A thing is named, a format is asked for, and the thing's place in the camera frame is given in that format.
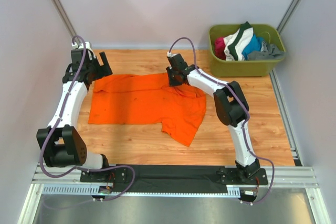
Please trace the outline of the orange t shirt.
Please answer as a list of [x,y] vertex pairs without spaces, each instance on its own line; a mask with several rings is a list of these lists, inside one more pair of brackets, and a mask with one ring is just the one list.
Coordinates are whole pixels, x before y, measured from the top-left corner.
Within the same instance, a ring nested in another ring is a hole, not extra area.
[[206,112],[206,95],[167,74],[118,74],[95,82],[89,124],[162,125],[162,132],[189,147]]

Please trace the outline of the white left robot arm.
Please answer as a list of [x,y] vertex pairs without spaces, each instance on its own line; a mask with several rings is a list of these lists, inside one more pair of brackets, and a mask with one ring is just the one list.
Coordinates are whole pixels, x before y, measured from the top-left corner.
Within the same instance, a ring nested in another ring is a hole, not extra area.
[[80,46],[71,51],[71,63],[62,78],[62,95],[48,126],[37,131],[42,160],[47,167],[81,167],[92,170],[93,178],[104,183],[110,178],[105,155],[88,151],[76,130],[80,108],[90,85],[112,75],[105,52],[97,57]]

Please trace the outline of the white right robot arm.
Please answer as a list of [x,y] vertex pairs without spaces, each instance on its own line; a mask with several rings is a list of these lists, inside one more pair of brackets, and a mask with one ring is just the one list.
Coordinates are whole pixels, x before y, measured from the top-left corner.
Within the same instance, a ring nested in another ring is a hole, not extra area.
[[166,68],[169,85],[186,84],[210,95],[214,99],[218,119],[229,129],[235,147],[236,168],[221,168],[222,181],[259,184],[262,179],[260,162],[250,147],[248,133],[249,106],[239,83],[215,79],[195,65],[188,65],[181,54],[168,52],[167,59],[170,63]]

